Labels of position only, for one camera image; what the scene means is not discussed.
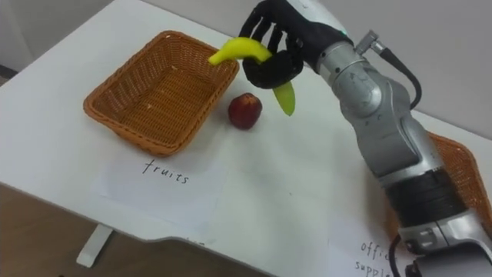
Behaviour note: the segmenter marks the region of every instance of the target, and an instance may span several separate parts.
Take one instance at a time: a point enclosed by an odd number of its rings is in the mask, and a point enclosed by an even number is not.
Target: paper sheet
[[[126,151],[101,171],[94,190],[155,218],[200,229],[213,214],[224,177],[220,162],[199,153],[157,159]]]
[[[330,234],[327,276],[393,277],[388,256],[391,242],[381,227],[340,217],[333,222]],[[396,260],[400,275],[404,275],[413,257],[399,250]]]

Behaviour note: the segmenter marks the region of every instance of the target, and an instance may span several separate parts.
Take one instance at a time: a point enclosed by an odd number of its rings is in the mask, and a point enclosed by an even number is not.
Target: wicker basket
[[[180,32],[162,32],[86,98],[84,111],[152,155],[175,154],[238,73],[236,61],[209,65],[216,51]]]
[[[458,142],[433,133],[429,135],[437,146],[446,171],[456,185],[459,195],[469,208],[476,210],[484,221],[485,229],[492,232],[492,211],[473,154]],[[399,226],[397,216],[388,200],[385,210],[387,234],[393,239],[398,234]]]

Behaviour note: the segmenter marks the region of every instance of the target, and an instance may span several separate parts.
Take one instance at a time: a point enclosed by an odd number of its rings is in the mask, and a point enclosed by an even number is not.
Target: robot finger
[[[252,58],[245,58],[243,69],[248,81],[258,88],[277,88],[301,73],[302,60],[293,58],[291,53],[282,50],[265,62],[258,64]]]
[[[280,40],[282,40],[282,36],[284,33],[282,29],[277,24],[274,27],[274,31],[271,33],[270,41],[268,43],[268,50],[275,54],[278,51],[278,45],[280,44]]]
[[[287,39],[285,40],[285,45],[287,46],[287,50],[292,54],[296,55],[300,52],[302,45],[300,45],[298,38],[294,37],[292,34],[288,34]]]
[[[253,33],[254,27],[260,22],[260,20],[268,13],[268,7],[270,6],[270,1],[262,1],[256,5],[251,14],[244,22],[241,31],[239,32],[240,37],[249,38]]]
[[[257,26],[256,30],[254,30],[252,39],[261,42],[264,35],[267,33],[268,29],[271,27],[271,21],[268,18],[263,17],[260,24]]]

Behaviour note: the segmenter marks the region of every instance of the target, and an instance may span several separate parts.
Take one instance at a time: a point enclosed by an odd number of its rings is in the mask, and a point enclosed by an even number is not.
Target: red apple
[[[251,93],[244,93],[234,99],[229,104],[229,121],[232,125],[241,130],[248,130],[260,118],[263,105],[256,96]]]

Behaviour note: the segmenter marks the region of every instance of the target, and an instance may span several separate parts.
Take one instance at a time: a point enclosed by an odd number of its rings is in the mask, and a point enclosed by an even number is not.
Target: yellow banana
[[[232,38],[217,53],[212,55],[208,62],[212,65],[218,65],[228,59],[254,58],[258,63],[262,63],[270,57],[270,51],[260,42],[251,38]],[[285,114],[292,115],[295,110],[295,95],[292,84],[287,82],[273,90],[275,98]]]

